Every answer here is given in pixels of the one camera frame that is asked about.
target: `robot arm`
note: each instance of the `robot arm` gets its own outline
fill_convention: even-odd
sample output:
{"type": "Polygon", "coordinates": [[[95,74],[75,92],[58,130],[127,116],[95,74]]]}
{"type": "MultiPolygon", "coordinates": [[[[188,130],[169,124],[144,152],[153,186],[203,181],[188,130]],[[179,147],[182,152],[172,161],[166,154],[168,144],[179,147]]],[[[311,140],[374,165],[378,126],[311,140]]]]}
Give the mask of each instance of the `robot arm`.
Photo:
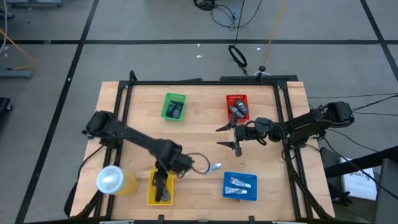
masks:
{"type": "Polygon", "coordinates": [[[185,173],[192,168],[193,159],[182,154],[182,146],[171,140],[153,139],[114,118],[114,115],[107,111],[97,111],[86,125],[83,134],[89,138],[101,138],[101,145],[111,148],[121,147],[125,139],[138,146],[147,149],[156,157],[155,166],[158,169],[154,175],[153,185],[156,186],[155,200],[160,201],[168,172],[176,174],[185,173]]]}
{"type": "Polygon", "coordinates": [[[284,123],[276,123],[267,118],[257,118],[247,124],[236,125],[236,118],[233,116],[232,122],[216,131],[234,129],[234,142],[218,142],[218,144],[232,148],[238,157],[242,155],[240,141],[257,140],[265,146],[267,143],[264,139],[267,136],[273,142],[279,142],[289,136],[290,145],[300,148],[304,147],[304,143],[314,134],[322,136],[328,128],[343,128],[353,122],[354,116],[349,104],[340,101],[311,109],[307,114],[284,123]]]}

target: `concrete floor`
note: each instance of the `concrete floor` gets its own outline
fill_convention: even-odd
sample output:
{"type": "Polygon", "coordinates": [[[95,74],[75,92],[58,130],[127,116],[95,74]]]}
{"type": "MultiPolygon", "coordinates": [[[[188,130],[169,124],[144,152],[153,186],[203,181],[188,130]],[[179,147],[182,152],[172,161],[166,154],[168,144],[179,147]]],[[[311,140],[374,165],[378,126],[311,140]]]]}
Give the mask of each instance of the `concrete floor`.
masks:
{"type": "MultiPolygon", "coordinates": [[[[63,8],[11,9],[9,36],[14,40],[79,40],[94,0],[69,0],[63,8]]],[[[398,39],[395,0],[367,0],[386,40],[398,39]]],[[[239,14],[241,0],[219,0],[239,14]]],[[[243,21],[258,0],[246,1],[243,21]]],[[[240,39],[268,39],[281,0],[263,0],[253,21],[239,31],[240,39]]],[[[222,12],[215,18],[228,24],[222,12]]],[[[209,12],[187,0],[99,0],[88,40],[234,39],[235,32],[215,24],[209,12]]],[[[377,40],[360,0],[288,0],[274,37],[278,40],[377,40]]],[[[238,44],[253,74],[262,63],[265,44],[238,44]]],[[[77,44],[21,45],[36,59],[31,80],[0,80],[0,96],[12,99],[14,111],[2,121],[0,134],[0,223],[14,223],[21,207],[55,107],[74,58],[77,44]]],[[[139,80],[218,80],[242,75],[227,44],[86,44],[53,135],[25,222],[66,218],[63,205],[76,181],[86,138],[81,130],[94,112],[100,84],[123,80],[133,69],[139,80]]],[[[398,58],[398,45],[388,45],[398,58]]],[[[30,65],[15,47],[6,50],[0,68],[30,65]]],[[[267,62],[273,75],[297,75],[308,96],[362,95],[398,92],[396,76],[380,44],[275,44],[267,62]]],[[[351,107],[382,97],[344,99],[351,107]]],[[[328,100],[309,99],[312,106],[328,100]]],[[[363,110],[396,113],[396,99],[363,110]]],[[[368,147],[383,150],[398,144],[398,118],[356,115],[356,122],[339,130],[368,147]]],[[[327,138],[344,156],[372,153],[343,136],[327,138]]]]}

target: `wooden table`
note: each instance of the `wooden table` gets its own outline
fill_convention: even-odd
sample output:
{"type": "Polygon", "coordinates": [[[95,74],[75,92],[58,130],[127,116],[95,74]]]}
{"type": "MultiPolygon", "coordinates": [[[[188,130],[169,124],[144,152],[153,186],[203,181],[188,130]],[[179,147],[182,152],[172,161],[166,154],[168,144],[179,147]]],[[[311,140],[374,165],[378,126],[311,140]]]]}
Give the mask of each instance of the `wooden table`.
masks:
{"type": "MultiPolygon", "coordinates": [[[[308,112],[308,102],[302,82],[288,82],[294,117],[308,112]]],[[[113,111],[118,82],[104,82],[96,110],[113,111]]],[[[216,133],[228,123],[226,95],[246,94],[251,119],[257,117],[278,121],[272,86],[203,86],[203,85],[136,85],[132,89],[127,125],[153,138],[171,139],[183,146],[183,152],[201,152],[210,162],[222,163],[221,170],[208,175],[188,172],[184,178],[175,179],[174,203],[171,206],[147,205],[149,171],[154,168],[155,158],[147,150],[124,141],[121,167],[133,172],[139,179],[136,193],[129,197],[117,196],[112,219],[156,220],[165,215],[166,220],[295,220],[286,164],[281,158],[282,144],[267,141],[267,146],[257,141],[242,142],[241,157],[217,145],[217,141],[232,141],[232,131],[216,133]],[[182,122],[166,121],[160,117],[165,94],[181,93],[187,96],[182,122]],[[257,175],[257,201],[239,201],[222,196],[224,171],[257,175]]],[[[119,119],[123,111],[121,103],[119,119]]],[[[309,144],[318,147],[316,140],[309,144]]],[[[98,139],[89,140],[85,157],[99,147],[98,139]]],[[[81,170],[71,215],[76,215],[97,191],[95,179],[102,169],[105,150],[86,163],[81,170]]],[[[197,169],[206,164],[194,157],[197,169]]],[[[320,153],[312,148],[302,149],[302,159],[308,188],[319,204],[334,216],[320,153]]],[[[297,188],[302,216],[305,209],[302,194],[297,188]]],[[[103,203],[101,214],[105,213],[103,203]]]]}

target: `plastic cup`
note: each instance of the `plastic cup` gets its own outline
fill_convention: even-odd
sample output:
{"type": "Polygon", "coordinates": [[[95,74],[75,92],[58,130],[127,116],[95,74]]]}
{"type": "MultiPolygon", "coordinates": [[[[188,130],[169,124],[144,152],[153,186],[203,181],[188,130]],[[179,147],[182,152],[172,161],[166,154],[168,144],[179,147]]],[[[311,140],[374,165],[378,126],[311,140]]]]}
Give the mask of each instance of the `plastic cup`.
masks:
{"type": "Polygon", "coordinates": [[[137,190],[137,178],[130,173],[123,172],[117,166],[107,166],[101,170],[96,180],[97,188],[104,194],[131,195],[137,190]]]}

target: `yellow basket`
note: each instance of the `yellow basket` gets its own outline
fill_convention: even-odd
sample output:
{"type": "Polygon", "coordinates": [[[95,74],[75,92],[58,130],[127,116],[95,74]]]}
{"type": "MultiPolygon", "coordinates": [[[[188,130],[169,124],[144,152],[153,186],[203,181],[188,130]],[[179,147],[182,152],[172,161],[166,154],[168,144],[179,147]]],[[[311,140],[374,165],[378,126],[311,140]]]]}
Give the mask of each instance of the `yellow basket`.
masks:
{"type": "Polygon", "coordinates": [[[148,197],[147,197],[147,204],[148,205],[172,205],[173,204],[173,182],[174,178],[172,174],[169,174],[166,181],[166,189],[169,191],[170,200],[166,202],[156,202],[155,195],[156,195],[156,187],[153,186],[152,180],[154,179],[155,171],[157,169],[153,169],[150,171],[149,180],[148,180],[148,197]]]}

